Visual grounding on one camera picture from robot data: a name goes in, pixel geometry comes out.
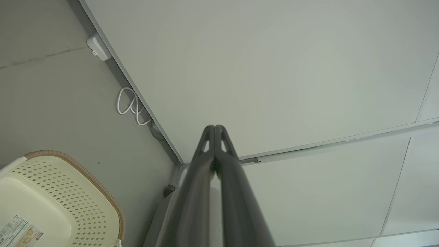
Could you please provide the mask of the barcode sticker label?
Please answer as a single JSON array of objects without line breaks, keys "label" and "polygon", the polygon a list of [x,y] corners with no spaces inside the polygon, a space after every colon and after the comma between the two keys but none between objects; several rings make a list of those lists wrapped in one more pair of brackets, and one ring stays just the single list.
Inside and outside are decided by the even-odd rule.
[{"label": "barcode sticker label", "polygon": [[0,247],[35,247],[43,236],[42,229],[16,214],[0,227]]}]

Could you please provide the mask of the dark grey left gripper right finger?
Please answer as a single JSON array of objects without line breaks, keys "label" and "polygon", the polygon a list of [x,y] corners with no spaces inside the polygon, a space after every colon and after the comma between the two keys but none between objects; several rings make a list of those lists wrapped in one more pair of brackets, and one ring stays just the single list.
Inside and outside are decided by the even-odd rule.
[{"label": "dark grey left gripper right finger", "polygon": [[215,127],[225,247],[276,247],[257,199],[223,125]]}]

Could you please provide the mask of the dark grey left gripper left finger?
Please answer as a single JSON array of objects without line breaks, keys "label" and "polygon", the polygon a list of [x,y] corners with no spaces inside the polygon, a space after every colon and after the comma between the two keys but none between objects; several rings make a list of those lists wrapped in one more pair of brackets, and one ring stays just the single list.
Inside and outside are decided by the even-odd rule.
[{"label": "dark grey left gripper left finger", "polygon": [[208,247],[215,127],[205,127],[156,247]]}]

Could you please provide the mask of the narrow white partition panel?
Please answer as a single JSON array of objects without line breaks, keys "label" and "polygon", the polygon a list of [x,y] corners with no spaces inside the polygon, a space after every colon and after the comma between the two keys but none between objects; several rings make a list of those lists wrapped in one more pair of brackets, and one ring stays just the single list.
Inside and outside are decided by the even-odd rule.
[{"label": "narrow white partition panel", "polygon": [[244,165],[276,245],[380,235],[409,141],[380,137]]}]

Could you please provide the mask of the small white plastic floor device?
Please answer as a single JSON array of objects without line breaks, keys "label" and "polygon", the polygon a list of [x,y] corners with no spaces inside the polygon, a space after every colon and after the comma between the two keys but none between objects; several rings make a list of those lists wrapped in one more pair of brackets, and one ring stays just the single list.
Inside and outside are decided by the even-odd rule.
[{"label": "small white plastic floor device", "polygon": [[95,32],[86,42],[88,47],[92,50],[92,54],[97,56],[101,61],[112,58],[111,52],[108,50],[99,33]]}]

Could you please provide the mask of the large white partition panel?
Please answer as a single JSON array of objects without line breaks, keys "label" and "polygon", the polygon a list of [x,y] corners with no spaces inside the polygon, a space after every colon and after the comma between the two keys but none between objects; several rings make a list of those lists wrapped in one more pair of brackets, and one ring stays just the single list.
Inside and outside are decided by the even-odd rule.
[{"label": "large white partition panel", "polygon": [[439,0],[80,0],[182,164],[207,125],[241,158],[406,128]]}]

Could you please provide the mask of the grey partition leg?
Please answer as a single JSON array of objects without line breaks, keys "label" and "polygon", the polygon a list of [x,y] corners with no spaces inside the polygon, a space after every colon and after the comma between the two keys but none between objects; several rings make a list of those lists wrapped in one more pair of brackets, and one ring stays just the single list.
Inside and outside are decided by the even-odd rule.
[{"label": "grey partition leg", "polygon": [[164,239],[167,236],[166,229],[170,223],[170,215],[174,211],[175,197],[177,197],[179,193],[180,188],[177,188],[160,202],[142,247],[162,247],[163,242],[165,242]]}]

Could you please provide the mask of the cream perforated laundry basket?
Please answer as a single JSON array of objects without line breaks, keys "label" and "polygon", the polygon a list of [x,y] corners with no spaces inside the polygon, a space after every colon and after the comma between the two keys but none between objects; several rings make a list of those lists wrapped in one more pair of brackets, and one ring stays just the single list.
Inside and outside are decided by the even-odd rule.
[{"label": "cream perforated laundry basket", "polygon": [[20,215],[43,230],[35,247],[122,247],[123,212],[74,158],[28,153],[0,169],[0,227]]}]

